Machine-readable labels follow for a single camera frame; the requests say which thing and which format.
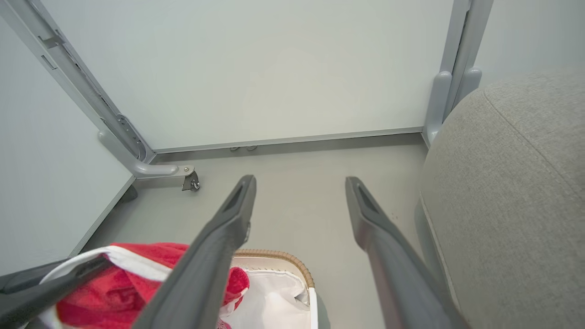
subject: white wall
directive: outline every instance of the white wall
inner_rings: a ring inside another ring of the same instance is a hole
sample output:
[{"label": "white wall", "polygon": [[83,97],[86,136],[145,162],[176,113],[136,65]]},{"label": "white wall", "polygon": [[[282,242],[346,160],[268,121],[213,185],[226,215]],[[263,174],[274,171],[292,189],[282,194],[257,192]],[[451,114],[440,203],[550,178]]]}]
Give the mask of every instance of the white wall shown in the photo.
[{"label": "white wall", "polygon": [[132,175],[2,17],[0,45],[4,275],[68,257]]},{"label": "white wall", "polygon": [[42,0],[153,149],[421,127],[452,0]]},{"label": "white wall", "polygon": [[494,0],[475,61],[481,86],[584,64],[584,0]]}]

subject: gray fabric upholstery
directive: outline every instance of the gray fabric upholstery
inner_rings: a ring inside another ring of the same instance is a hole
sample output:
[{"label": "gray fabric upholstery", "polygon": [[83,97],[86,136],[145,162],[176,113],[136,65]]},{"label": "gray fabric upholstery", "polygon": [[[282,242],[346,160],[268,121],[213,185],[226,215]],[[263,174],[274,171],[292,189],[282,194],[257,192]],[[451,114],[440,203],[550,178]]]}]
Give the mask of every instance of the gray fabric upholstery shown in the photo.
[{"label": "gray fabric upholstery", "polygon": [[421,200],[473,328],[585,325],[585,70],[469,94],[426,158]]}]

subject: brown wicker edge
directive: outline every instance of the brown wicker edge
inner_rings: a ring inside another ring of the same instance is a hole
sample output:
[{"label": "brown wicker edge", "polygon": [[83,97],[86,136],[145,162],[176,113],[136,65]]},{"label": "brown wicker edge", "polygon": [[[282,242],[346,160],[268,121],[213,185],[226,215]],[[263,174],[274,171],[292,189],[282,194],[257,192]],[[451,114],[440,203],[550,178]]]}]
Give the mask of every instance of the brown wicker edge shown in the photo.
[{"label": "brown wicker edge", "polygon": [[295,256],[292,256],[290,253],[265,249],[238,249],[233,255],[240,257],[277,258],[291,262],[301,271],[303,277],[305,277],[305,281],[307,281],[307,286],[309,288],[315,287],[313,277],[311,276],[311,273],[309,272],[305,264],[303,264],[300,259],[296,258]]}]

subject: red cloth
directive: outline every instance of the red cloth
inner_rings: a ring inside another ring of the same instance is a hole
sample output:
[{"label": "red cloth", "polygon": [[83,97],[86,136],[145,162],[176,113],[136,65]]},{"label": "red cloth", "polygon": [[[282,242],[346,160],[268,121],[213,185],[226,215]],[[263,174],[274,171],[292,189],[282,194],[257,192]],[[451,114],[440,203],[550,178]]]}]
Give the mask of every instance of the red cloth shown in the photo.
[{"label": "red cloth", "polygon": [[[139,256],[173,268],[189,247],[183,244],[112,244]],[[131,328],[142,308],[154,296],[161,282],[147,280],[116,266],[100,273],[57,303],[59,319],[82,328]],[[247,274],[232,268],[223,305],[240,298],[249,287]]]}]

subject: gray floor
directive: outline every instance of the gray floor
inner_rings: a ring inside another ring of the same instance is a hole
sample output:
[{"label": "gray floor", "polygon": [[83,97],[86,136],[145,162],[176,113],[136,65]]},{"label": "gray floor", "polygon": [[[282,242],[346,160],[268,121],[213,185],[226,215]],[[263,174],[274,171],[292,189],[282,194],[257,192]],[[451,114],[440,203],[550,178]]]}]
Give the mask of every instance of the gray floor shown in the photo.
[{"label": "gray floor", "polygon": [[253,174],[256,203],[243,248],[285,251],[306,264],[320,296],[321,328],[383,328],[370,264],[353,239],[345,177],[364,181],[422,255],[414,217],[426,151],[417,133],[164,155],[158,163],[195,165],[201,190],[181,191],[182,179],[137,181],[138,198],[116,207],[86,249],[189,244],[238,179]]}]

